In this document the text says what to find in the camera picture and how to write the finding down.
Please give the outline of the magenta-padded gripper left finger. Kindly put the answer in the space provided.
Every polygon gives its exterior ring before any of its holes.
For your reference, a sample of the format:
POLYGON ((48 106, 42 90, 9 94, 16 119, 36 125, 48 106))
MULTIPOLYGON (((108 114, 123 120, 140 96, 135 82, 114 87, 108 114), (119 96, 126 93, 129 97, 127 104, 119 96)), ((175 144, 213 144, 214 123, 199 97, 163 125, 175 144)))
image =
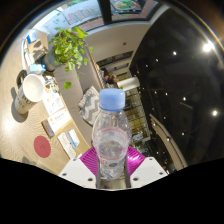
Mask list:
POLYGON ((98 188, 100 170, 96 150, 90 148, 79 158, 72 158, 62 169, 59 177, 84 188, 98 188))

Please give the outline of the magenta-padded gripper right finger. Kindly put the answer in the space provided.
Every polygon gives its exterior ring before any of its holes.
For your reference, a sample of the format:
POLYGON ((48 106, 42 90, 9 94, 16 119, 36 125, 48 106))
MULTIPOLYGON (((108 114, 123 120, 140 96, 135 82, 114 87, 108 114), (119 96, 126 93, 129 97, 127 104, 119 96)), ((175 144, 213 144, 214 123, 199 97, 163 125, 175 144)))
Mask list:
POLYGON ((132 147, 126 155, 125 182, 127 188, 140 188, 167 176, 154 157, 145 157, 132 147))

